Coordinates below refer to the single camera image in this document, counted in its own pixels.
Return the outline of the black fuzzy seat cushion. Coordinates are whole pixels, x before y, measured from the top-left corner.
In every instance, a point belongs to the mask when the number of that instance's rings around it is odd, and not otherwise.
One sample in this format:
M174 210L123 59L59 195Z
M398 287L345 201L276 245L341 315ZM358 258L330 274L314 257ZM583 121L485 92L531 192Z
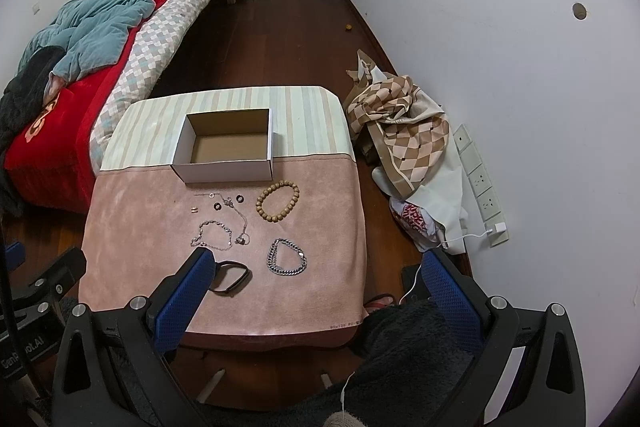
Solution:
M425 426L468 368L435 303L369 315L352 338L363 362L344 381L281 413L275 426Z

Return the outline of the red blanket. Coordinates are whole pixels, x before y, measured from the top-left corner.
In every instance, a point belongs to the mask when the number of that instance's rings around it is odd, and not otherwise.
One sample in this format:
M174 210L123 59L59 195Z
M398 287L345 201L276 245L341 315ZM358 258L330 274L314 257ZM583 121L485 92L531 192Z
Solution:
M41 113L1 151L2 213L18 216L24 202L88 211L96 182L89 159L91 129L143 22L130 29L116 64L70 83L49 74Z

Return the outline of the white power strip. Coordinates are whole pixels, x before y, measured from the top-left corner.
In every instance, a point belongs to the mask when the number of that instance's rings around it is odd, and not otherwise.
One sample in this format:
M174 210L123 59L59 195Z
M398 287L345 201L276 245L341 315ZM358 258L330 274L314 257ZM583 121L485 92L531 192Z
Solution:
M498 222L506 222L494 184L468 129L464 124L460 124L452 136L485 229L489 229ZM497 247L506 243L509 232L487 238L490 247Z

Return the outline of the pink table cloth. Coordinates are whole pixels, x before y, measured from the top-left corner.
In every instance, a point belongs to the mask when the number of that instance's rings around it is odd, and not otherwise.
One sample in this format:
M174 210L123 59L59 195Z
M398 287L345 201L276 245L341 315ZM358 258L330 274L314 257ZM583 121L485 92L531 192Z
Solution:
M188 185L168 166L100 174L80 299L103 311L150 295L198 242L232 268L198 308L191 345L337 346L363 319L366 225L347 154L280 158L264 183Z

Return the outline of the striped table cloth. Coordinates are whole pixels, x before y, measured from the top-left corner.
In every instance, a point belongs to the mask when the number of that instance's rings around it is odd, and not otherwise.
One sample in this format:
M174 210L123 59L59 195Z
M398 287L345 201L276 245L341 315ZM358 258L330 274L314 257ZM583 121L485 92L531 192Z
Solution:
M270 108L273 155L352 155L352 142L341 101L316 86L247 87L147 98L130 105L106 140L93 170L167 166L172 163L184 116Z

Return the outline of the black fuzzy garment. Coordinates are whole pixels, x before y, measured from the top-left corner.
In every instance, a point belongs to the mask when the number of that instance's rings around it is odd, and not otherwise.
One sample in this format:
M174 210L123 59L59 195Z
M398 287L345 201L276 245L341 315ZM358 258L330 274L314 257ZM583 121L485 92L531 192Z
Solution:
M45 46L4 89L0 106L1 150L6 150L20 131L41 113L49 74L64 54L60 46Z

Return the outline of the white cardboard box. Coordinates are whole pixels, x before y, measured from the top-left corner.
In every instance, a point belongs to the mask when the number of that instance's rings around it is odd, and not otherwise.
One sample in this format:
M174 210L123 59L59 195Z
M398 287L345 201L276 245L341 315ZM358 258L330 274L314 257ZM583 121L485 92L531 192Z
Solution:
M269 108L188 114L171 168L185 184L270 181L272 138Z

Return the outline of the checkered beige cloth pile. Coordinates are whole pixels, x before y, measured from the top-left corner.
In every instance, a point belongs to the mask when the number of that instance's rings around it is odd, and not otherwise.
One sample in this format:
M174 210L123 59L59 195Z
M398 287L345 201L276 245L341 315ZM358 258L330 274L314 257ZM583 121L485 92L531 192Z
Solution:
M390 198L393 217L419 251L440 246L463 254L463 168L442 106L363 51L348 75L354 82L343 104L349 133L378 155L372 178Z

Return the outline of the teal quilt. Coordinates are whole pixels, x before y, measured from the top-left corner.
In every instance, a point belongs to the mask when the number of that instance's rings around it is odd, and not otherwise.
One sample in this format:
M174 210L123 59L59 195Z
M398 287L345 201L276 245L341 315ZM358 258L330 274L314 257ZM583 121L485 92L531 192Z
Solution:
M46 46L59 46L63 55L51 74L67 83L118 62L129 31L155 10L154 0L70 0L54 20L38 31L24 49L17 69L23 70Z

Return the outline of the bed with checkered sheet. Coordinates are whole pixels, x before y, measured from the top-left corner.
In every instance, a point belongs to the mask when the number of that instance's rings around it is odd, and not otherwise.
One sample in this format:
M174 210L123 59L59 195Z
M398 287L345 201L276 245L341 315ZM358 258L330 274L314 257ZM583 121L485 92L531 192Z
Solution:
M89 136L89 159L103 155L106 140L126 109L149 98L186 33L210 0L154 0L153 14L136 29L126 63L107 95Z

